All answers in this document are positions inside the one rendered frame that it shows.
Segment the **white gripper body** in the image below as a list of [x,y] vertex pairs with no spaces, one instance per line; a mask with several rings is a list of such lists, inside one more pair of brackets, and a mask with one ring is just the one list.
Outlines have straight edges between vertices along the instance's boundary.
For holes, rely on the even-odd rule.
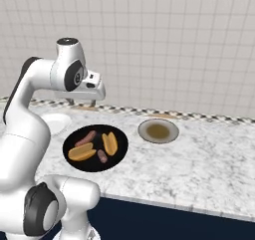
[[96,86],[88,87],[88,83],[82,82],[81,85],[72,92],[55,92],[59,99],[102,101],[106,97],[106,89],[103,82]]

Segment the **white plate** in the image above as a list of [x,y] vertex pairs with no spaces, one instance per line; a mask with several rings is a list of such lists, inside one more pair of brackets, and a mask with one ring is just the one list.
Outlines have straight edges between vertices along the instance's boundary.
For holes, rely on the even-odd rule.
[[64,132],[72,123],[71,118],[64,114],[44,114],[41,118],[48,125],[51,136]]

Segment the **brown sausage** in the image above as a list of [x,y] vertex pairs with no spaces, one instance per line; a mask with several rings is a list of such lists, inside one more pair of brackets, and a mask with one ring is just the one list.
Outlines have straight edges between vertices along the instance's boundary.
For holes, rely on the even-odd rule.
[[99,157],[101,163],[106,163],[108,161],[108,158],[107,158],[105,152],[101,149],[98,150],[98,157]]
[[75,146],[81,146],[81,145],[91,142],[95,138],[96,134],[97,134],[97,132],[95,130],[91,130],[84,138],[77,141],[75,143]]

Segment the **orange hot dog bun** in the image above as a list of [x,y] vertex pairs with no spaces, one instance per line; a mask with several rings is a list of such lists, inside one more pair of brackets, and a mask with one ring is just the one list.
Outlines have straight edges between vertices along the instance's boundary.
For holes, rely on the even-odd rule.
[[111,131],[109,134],[102,134],[103,144],[105,151],[108,155],[113,156],[118,151],[118,142],[114,133]]
[[73,161],[83,161],[95,155],[96,152],[97,151],[94,149],[94,145],[91,142],[88,142],[84,145],[70,149],[68,158]]

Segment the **black bowl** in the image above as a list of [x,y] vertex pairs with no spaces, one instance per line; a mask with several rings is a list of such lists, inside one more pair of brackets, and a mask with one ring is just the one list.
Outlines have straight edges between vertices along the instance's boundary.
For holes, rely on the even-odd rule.
[[[75,147],[75,144],[80,141],[82,138],[86,137],[88,133],[94,130],[97,134],[92,140],[93,149],[101,149],[103,152],[106,152],[104,148],[104,143],[102,139],[102,134],[109,134],[112,132],[118,143],[118,150],[113,155],[110,156],[107,154],[108,160],[105,163],[100,161],[100,158],[97,154],[93,155],[91,158],[84,161],[73,161],[68,158],[68,152]],[[84,172],[100,172],[108,170],[116,165],[118,165],[126,156],[128,151],[128,138],[127,136],[117,127],[108,124],[91,124],[86,125],[81,128],[76,129],[65,139],[63,144],[63,156],[69,165]]]

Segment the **grey plate with brown centre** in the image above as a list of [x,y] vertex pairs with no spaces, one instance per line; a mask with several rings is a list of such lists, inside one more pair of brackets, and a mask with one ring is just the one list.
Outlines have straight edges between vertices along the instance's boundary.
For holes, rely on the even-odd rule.
[[158,144],[172,142],[179,135],[178,127],[163,119],[145,120],[138,126],[137,131],[142,139]]

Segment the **dark blue counter front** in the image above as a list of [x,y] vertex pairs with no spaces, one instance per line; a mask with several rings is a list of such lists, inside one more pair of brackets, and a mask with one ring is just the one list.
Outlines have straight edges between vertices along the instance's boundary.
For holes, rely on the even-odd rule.
[[88,212],[102,240],[255,240],[255,223],[101,198]]

